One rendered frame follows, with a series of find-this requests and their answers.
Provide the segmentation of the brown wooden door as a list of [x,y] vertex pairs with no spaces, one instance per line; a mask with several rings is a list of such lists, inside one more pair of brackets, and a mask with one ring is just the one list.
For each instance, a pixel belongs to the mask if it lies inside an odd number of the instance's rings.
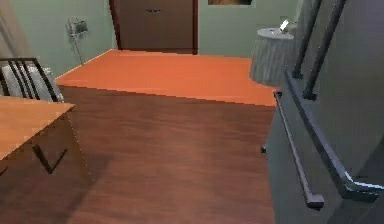
[[[198,52],[198,0],[109,0],[109,4],[119,50]],[[145,11],[150,8],[161,11]]]

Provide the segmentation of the grey fridge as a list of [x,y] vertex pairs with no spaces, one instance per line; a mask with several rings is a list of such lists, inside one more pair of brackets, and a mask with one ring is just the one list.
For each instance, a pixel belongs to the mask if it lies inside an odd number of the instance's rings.
[[384,0],[347,0],[313,92],[302,97],[335,0],[323,0],[304,61],[292,77],[312,0],[301,0],[290,62],[278,91],[309,186],[306,206],[281,117],[267,138],[276,224],[384,224]]

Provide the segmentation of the black slatted chair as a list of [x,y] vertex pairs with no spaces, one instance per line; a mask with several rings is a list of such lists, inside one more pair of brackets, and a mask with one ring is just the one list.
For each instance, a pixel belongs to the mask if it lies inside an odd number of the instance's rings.
[[64,101],[53,72],[36,58],[0,58],[0,96]]

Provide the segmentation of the light wooden table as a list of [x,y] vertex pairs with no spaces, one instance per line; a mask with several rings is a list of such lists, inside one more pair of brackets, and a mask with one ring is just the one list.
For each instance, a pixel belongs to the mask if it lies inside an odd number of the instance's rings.
[[[26,150],[31,150],[45,170],[52,174],[64,156],[70,152],[81,175],[91,179],[88,167],[69,113],[75,104],[49,102],[36,99],[0,97],[0,176],[10,167],[11,161]],[[40,146],[52,131],[62,132],[64,150],[54,163],[50,164]]]

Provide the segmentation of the framed wall picture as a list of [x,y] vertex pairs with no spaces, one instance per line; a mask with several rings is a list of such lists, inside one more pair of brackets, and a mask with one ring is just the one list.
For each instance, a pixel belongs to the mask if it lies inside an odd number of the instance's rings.
[[256,0],[207,0],[209,7],[254,8]]

